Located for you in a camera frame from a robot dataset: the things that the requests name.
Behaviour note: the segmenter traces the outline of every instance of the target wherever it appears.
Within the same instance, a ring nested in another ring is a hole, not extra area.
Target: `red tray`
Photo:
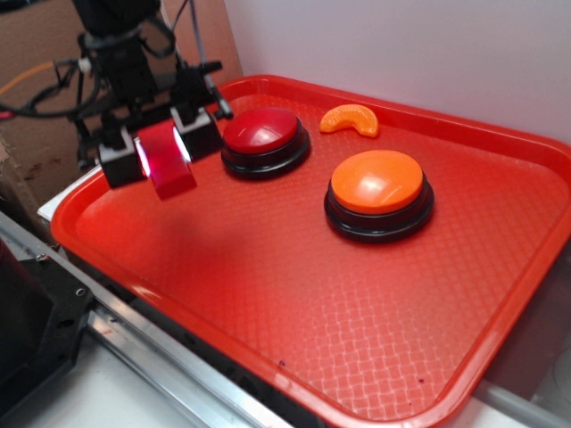
[[[252,182],[211,156],[166,202],[100,175],[57,210],[56,239],[334,426],[448,417],[569,237],[571,147],[285,78],[223,92],[237,114],[293,110],[310,157]],[[370,107],[380,137],[321,135],[342,103]],[[372,148],[411,155],[434,188],[433,218],[401,242],[353,243],[326,222],[333,170]]]

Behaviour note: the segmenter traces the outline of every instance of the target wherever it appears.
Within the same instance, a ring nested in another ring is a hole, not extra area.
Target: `orange slice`
[[[346,128],[355,128],[362,136],[376,137],[379,133],[375,113],[369,107],[359,104],[344,104],[335,107],[328,111],[319,122],[321,132],[329,133]]]

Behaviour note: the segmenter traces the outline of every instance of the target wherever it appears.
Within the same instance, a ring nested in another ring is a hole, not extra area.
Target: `metal rail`
[[[95,296],[88,330],[200,428],[292,428],[98,282],[0,212],[0,234],[21,258],[49,257]]]

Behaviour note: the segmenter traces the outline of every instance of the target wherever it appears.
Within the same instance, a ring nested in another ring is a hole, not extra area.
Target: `white wall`
[[[269,73],[571,144],[568,0],[226,0]]]

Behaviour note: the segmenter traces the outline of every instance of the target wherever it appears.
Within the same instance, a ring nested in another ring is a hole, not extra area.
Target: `orange cable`
[[[0,87],[0,95],[3,95],[6,92],[8,92],[10,89],[18,85],[22,80],[31,78],[35,74],[38,74],[40,71],[49,70],[53,67],[54,63],[50,61],[50,62],[44,62],[42,64],[37,65],[36,67],[33,67],[27,71],[22,72],[21,74],[13,78],[10,82],[8,82],[6,85]]]

